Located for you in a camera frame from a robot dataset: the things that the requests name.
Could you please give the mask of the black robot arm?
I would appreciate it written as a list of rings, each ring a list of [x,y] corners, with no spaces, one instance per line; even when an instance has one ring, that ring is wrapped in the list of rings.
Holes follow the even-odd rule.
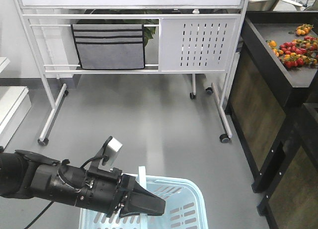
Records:
[[[111,217],[161,216],[165,200],[144,189],[134,176],[99,169],[109,157],[98,153],[81,167],[29,151],[0,154],[0,195],[5,198],[46,199],[93,210]]]

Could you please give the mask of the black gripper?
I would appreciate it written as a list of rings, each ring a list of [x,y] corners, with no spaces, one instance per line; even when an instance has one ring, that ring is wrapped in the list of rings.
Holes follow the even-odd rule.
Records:
[[[87,172],[75,206],[104,213],[108,218],[119,210],[120,218],[139,214],[162,216],[166,201],[149,194],[134,176],[123,174],[117,168],[112,171],[96,169]]]

